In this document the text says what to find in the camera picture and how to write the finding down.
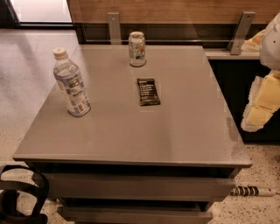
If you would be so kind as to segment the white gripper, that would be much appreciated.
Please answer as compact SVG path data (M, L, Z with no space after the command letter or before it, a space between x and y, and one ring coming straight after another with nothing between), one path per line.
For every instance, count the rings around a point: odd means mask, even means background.
M241 49L247 53L260 52L261 64L271 69L264 78L256 76L253 80L242 115L241 128L256 132L280 109L280 12L265 30L245 40Z

